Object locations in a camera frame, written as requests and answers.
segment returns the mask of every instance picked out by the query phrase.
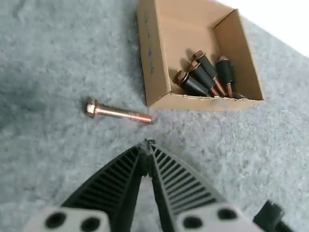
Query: bolt shaft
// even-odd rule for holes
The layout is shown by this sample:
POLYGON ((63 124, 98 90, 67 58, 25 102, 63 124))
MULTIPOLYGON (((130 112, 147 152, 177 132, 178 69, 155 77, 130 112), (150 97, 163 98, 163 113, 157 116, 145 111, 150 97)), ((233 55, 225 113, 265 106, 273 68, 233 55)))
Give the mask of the bolt shaft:
POLYGON ((102 104, 97 104, 95 106, 94 114, 119 117, 119 118, 128 118, 133 121, 151 123, 152 118, 150 115, 134 112, 130 110, 124 110, 112 106, 106 106, 102 104))

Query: box flap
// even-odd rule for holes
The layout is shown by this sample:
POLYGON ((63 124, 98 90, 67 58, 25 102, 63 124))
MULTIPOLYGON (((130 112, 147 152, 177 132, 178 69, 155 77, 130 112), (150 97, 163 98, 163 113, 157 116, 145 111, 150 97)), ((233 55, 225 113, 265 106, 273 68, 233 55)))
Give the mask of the box flap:
POLYGON ((203 98, 168 93, 150 106, 153 109, 239 111, 261 103, 249 99, 203 98))
POLYGON ((147 105, 171 90, 157 11, 156 0, 139 1, 140 55, 147 105))
POLYGON ((229 57, 234 65, 235 91, 250 99, 263 100, 239 11, 234 10, 214 28, 214 32, 221 54, 229 57))

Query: copper bolt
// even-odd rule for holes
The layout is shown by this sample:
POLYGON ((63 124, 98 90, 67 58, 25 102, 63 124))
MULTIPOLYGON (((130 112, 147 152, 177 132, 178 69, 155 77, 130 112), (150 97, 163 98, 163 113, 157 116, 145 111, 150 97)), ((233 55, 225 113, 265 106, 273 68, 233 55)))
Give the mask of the copper bolt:
POLYGON ((214 95, 214 96, 220 96, 220 94, 218 93, 218 91, 215 88, 212 88, 210 90, 210 92, 214 95))
POLYGON ((193 60, 197 60, 197 59, 200 59, 204 55, 205 55, 205 53, 203 53, 201 50, 199 50, 198 52, 194 53, 192 57, 193 57, 193 60))
MULTIPOLYGON (((199 59, 199 58, 202 57, 203 55, 204 55, 204 54, 203 54, 202 51, 198 51, 197 53, 195 53, 195 54, 193 55, 193 58, 199 59)), ((191 62, 191 64, 190 64, 190 66, 189 66, 189 70, 190 70, 190 71, 193 71, 193 70, 199 68, 200 65, 201 65, 201 64, 200 64, 199 62, 197 62, 196 60, 193 60, 193 61, 191 62)), ((218 90, 219 90, 219 92, 221 93, 221 95, 224 97, 224 96, 226 95, 226 92, 225 92, 224 88, 222 87, 222 85, 220 84, 220 82, 219 82, 217 76, 215 76, 212 80, 214 81, 214 83, 215 83, 216 86, 218 87, 218 90)), ((211 90, 211 92, 212 92, 212 94, 213 94, 214 96, 220 96, 220 94, 219 94, 216 90, 214 90, 214 92, 211 90)))
POLYGON ((124 110, 120 108, 115 108, 107 105, 102 105, 98 103, 98 100, 90 99, 87 102, 85 113, 89 117, 94 117, 95 115, 105 115, 112 117, 128 118, 133 121, 151 123, 152 118, 150 115, 138 113, 134 111, 124 110))
POLYGON ((227 88, 228 96, 229 96, 230 98, 233 98, 233 90, 232 90, 232 85, 231 85, 231 83, 227 83, 227 84, 226 84, 226 88, 227 88))
POLYGON ((229 60, 229 58, 227 58, 226 56, 224 56, 224 55, 220 55, 219 57, 218 57, 218 63, 219 62, 221 62, 221 61, 225 61, 225 60, 229 60))

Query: gray carpet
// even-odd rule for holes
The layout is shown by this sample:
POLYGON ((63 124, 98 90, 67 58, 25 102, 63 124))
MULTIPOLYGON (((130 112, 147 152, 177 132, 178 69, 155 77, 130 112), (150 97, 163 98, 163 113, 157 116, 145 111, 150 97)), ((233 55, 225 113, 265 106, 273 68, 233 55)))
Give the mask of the gray carpet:
MULTIPOLYGON (((309 59, 244 19, 264 103, 238 113, 147 110, 135 0, 2 0, 0 231, 60 205, 144 138, 177 154, 252 218, 267 199, 309 231, 309 59), (142 112, 145 126, 87 118, 80 100, 142 112)), ((149 179, 133 232, 161 231, 149 179)))

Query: black rubber sleeve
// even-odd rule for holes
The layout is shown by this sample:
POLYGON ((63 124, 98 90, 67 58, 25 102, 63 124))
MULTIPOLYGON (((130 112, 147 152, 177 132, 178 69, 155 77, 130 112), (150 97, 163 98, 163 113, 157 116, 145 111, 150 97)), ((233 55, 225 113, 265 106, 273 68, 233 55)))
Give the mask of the black rubber sleeve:
POLYGON ((231 61, 223 60, 217 63, 217 70, 220 81, 222 81, 225 84, 234 82, 234 75, 231 61))
POLYGON ((210 63, 210 61, 207 59, 206 56, 202 56, 197 61, 201 64, 202 68, 207 72, 208 76, 211 79, 213 79, 218 75, 216 69, 212 66, 212 64, 210 63))
POLYGON ((204 87, 200 82, 189 76, 187 81, 181 85, 181 88, 185 90, 189 95, 205 97, 209 90, 204 87))
POLYGON ((209 90, 215 86, 214 81, 201 66, 192 70, 189 74, 209 90))

